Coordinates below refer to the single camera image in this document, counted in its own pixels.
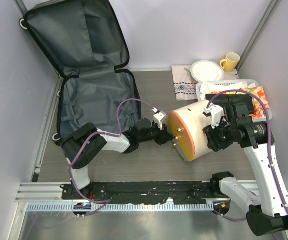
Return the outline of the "white cylindrical bin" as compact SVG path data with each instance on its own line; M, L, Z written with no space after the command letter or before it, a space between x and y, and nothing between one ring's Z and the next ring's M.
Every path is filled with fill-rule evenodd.
M173 110L168 115L168 127L174 136L175 148L187 162L212 152L203 131L211 125L211 118L203 114L208 103L208 100L195 102Z

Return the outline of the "white plastic mesh basket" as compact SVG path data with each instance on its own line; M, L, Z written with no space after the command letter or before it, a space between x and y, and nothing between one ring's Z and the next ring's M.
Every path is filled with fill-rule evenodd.
M256 95L265 104L269 119L272 120L273 115L268 105L268 100L266 98L264 88L255 80L239 79L198 83L196 86L197 100L205 100L207 94L217 94L225 90L233 89L241 89Z

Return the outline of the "black white space suitcase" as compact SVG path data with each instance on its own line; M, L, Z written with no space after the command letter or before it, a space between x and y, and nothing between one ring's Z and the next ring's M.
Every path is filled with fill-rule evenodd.
M50 0L27 11L19 25L63 80L56 145L88 123L118 134L139 120L129 50L109 1Z

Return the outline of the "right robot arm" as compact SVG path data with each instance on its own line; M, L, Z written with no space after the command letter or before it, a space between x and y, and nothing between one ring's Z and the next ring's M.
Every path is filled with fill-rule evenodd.
M256 236L288 230L288 191L276 159L276 148L267 122L253 122L246 104L225 108L209 103L203 114L211 118L205 127L207 146L214 152L238 143L250 161L259 195L243 187L230 172L220 172L210 179L214 197L226 195L245 212L249 228Z

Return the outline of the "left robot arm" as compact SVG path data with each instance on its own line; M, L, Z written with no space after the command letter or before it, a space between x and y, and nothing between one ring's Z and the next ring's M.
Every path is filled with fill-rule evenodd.
M129 154L137 150L140 143L154 141L164 145L173 140L173 135L165 124L139 119L121 135L105 132L87 123L79 130L66 137L61 148L68 163L68 173L72 186L72 195L78 199L90 199L90 179L88 164L101 151L113 151Z

